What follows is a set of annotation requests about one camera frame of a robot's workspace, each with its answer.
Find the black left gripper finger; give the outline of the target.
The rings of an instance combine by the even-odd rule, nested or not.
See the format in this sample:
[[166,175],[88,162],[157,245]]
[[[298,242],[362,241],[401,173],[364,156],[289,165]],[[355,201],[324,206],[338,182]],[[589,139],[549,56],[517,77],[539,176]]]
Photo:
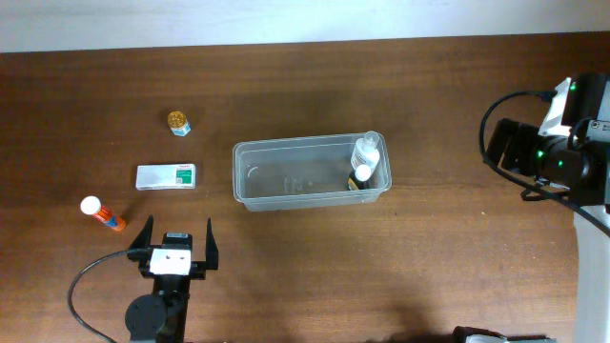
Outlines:
[[147,249],[151,245],[153,233],[153,216],[150,215],[140,233],[130,244],[129,249]]
[[205,257],[206,269],[217,270],[219,265],[219,250],[215,242],[211,219],[207,221]]

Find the small jar gold lid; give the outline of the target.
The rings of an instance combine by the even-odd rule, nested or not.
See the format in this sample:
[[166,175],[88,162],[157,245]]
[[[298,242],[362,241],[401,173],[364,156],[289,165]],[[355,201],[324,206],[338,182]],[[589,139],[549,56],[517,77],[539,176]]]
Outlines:
[[176,136],[186,136],[191,131],[190,123],[182,111],[172,111],[168,114],[168,125]]

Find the white plastic bottle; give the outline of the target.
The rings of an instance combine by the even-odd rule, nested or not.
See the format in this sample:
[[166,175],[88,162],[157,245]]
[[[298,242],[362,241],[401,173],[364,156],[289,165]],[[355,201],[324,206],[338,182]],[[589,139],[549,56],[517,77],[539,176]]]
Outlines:
[[378,143],[380,135],[376,131],[367,131],[356,140],[351,156],[351,165],[355,170],[361,165],[368,166],[373,172],[380,159]]

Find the dark bottle white cap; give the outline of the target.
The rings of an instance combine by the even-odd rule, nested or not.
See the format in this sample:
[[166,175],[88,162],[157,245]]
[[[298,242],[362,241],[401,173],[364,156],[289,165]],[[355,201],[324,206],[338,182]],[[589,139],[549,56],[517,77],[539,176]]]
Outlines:
[[348,176],[347,188],[349,191],[362,191],[370,188],[369,179],[372,176],[371,168],[366,165],[359,165]]

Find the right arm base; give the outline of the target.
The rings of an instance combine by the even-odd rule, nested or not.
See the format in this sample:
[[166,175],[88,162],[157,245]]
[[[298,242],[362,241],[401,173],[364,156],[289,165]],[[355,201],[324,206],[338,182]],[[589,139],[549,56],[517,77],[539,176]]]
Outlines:
[[455,327],[453,343],[557,343],[557,339],[545,335],[507,336],[473,327]]

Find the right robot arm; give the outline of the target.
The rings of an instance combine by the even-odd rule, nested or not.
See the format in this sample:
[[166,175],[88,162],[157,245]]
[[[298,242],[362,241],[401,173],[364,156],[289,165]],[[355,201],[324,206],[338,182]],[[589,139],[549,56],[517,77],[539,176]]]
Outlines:
[[609,76],[588,72],[551,91],[533,126],[501,119],[490,137],[478,133],[482,161],[522,188],[523,201],[550,200],[574,215],[579,253],[573,339],[609,339]]

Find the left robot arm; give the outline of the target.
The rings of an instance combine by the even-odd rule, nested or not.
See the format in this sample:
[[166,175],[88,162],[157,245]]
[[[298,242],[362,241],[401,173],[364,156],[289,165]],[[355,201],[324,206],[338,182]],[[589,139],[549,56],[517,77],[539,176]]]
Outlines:
[[212,222],[206,226],[205,259],[193,259],[193,236],[167,232],[159,245],[151,243],[153,218],[129,246],[128,259],[137,264],[152,291],[137,297],[125,314],[131,342],[182,342],[185,336],[190,286],[218,269],[219,251]]

